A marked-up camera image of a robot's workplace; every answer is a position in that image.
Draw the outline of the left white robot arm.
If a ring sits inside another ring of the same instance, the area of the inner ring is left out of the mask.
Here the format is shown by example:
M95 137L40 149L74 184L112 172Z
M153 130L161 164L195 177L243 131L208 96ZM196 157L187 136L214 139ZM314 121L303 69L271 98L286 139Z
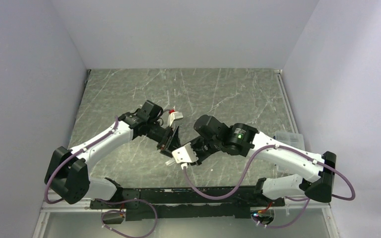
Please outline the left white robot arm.
M94 166L112 151L139 136L157 142L157 150L172 157L172 151L181 145L179 128L173 124L183 117L181 112L163 109L147 100L134 112L115 117L111 126L88 141L70 149L63 146L57 148L44 179L45 202L75 204L83 198L93 198L110 208L119 207L124 199L124 189L110 178L93 178L91 172Z

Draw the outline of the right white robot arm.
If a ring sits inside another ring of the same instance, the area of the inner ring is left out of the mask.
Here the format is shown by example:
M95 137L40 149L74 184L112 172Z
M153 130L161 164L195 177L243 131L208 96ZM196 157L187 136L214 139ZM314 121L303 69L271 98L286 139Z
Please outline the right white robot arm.
M281 178L258 180L254 201L260 206L285 196L301 196L322 203L332 200L336 155L326 151L316 154L277 141L244 123L227 126L213 116L202 115L194 124L197 138L178 149L176 162L182 169L200 165L216 152L249 159L245 175L254 159L269 161L289 171Z

